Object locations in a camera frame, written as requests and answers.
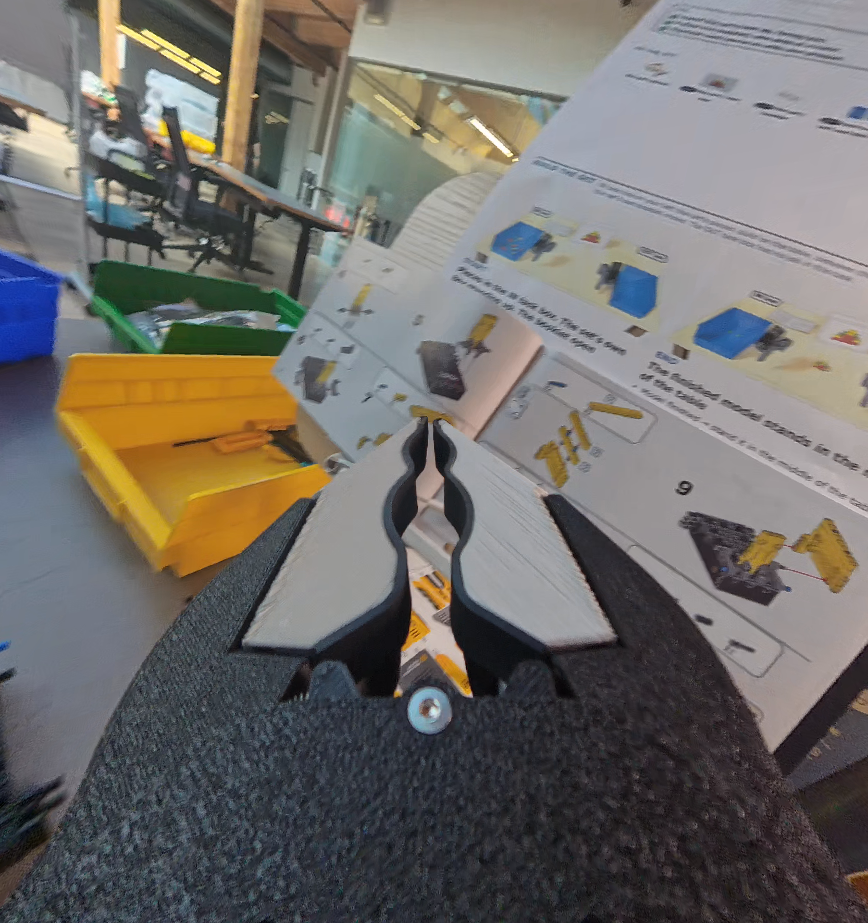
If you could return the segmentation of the green plastic storage bin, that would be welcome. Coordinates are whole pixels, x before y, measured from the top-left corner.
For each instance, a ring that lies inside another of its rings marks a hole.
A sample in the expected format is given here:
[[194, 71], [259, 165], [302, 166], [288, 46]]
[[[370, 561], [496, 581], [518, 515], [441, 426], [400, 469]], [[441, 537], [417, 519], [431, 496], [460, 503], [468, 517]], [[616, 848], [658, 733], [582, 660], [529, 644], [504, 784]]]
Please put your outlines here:
[[128, 352], [277, 356], [306, 316], [253, 283], [103, 260], [91, 309]]

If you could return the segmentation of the yellow plastic storage bin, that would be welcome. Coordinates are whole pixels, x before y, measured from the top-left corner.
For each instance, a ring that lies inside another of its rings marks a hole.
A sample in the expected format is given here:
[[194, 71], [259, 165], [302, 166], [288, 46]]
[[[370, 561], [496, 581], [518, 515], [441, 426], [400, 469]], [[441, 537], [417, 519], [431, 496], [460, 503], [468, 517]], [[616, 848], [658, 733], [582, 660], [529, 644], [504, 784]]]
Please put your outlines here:
[[270, 443], [220, 455], [210, 440], [295, 425], [276, 356], [76, 353], [59, 387], [59, 431], [83, 479], [154, 571], [186, 576], [247, 548], [330, 481]]

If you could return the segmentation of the blue plastic storage bin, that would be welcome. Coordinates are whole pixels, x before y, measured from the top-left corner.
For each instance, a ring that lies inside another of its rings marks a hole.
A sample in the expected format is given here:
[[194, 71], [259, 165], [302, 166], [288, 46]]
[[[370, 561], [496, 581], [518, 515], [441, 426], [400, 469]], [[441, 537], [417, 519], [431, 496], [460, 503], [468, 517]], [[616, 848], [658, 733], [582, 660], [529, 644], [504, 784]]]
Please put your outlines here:
[[0, 365], [54, 352], [64, 281], [58, 272], [0, 248]]

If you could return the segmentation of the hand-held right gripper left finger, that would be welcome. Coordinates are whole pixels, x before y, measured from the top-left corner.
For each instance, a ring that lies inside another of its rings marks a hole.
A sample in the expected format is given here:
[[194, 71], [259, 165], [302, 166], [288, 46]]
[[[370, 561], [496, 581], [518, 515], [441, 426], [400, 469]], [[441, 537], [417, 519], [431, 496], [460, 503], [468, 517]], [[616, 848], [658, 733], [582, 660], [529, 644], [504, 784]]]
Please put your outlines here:
[[410, 423], [336, 474], [313, 501], [241, 637], [302, 657], [384, 652], [405, 640], [403, 536], [417, 516], [429, 423]]

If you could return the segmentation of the black office chair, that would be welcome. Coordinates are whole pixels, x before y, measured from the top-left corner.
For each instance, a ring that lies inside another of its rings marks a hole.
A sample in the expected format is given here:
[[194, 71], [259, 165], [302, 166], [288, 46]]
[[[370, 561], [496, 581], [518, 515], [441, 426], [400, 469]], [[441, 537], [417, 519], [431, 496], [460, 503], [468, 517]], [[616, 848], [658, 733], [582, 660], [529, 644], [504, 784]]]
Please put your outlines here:
[[165, 106], [162, 115], [172, 151], [163, 214], [176, 228], [193, 237], [190, 244], [165, 245], [163, 249], [192, 257], [191, 272], [213, 260], [237, 272], [266, 272], [252, 257], [260, 202], [243, 188], [194, 164], [181, 134], [177, 109]]

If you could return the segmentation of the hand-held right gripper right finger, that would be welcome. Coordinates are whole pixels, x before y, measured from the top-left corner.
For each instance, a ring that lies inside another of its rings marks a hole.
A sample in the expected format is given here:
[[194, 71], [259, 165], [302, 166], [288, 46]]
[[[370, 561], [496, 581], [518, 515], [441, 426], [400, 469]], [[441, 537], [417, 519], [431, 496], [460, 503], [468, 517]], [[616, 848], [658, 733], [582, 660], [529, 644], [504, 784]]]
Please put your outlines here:
[[443, 477], [454, 634], [495, 630], [533, 653], [616, 642], [559, 525], [549, 495], [455, 426], [432, 425]]

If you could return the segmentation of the long wooden desk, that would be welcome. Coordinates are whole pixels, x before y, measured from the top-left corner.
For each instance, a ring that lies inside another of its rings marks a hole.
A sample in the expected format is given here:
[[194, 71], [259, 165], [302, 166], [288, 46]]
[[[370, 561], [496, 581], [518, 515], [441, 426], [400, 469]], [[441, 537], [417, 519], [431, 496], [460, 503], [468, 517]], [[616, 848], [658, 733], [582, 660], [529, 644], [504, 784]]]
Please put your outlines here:
[[314, 232], [347, 235], [348, 229], [340, 222], [326, 217], [295, 198], [257, 181], [210, 155], [191, 151], [189, 159], [197, 168], [219, 176], [236, 190], [244, 191], [250, 198], [255, 199], [262, 212], [272, 217], [286, 216], [299, 226], [297, 247], [286, 289], [289, 296], [298, 300], [310, 253], [311, 235]]

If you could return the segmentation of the printed task sheet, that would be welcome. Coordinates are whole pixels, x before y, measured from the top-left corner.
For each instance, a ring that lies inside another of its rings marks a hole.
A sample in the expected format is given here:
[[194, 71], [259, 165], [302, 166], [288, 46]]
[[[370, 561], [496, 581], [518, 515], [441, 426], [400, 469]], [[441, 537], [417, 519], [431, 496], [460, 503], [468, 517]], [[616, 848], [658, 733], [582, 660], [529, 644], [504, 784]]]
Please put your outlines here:
[[551, 350], [868, 517], [868, 2], [661, 2], [449, 264]]

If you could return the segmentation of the lego instruction booklet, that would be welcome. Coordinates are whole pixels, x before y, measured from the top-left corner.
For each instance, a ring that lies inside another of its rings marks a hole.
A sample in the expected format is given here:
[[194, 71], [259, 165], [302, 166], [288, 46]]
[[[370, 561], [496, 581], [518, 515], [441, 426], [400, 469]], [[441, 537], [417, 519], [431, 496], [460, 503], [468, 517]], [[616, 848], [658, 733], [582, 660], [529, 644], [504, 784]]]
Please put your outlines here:
[[[422, 417], [455, 426], [548, 493], [611, 625], [628, 577], [685, 612], [774, 752], [868, 643], [868, 522], [547, 350], [501, 297], [447, 294], [437, 271], [496, 183], [452, 178], [390, 248], [349, 246], [275, 366], [305, 451], [330, 468]], [[424, 550], [458, 540], [434, 452]]]

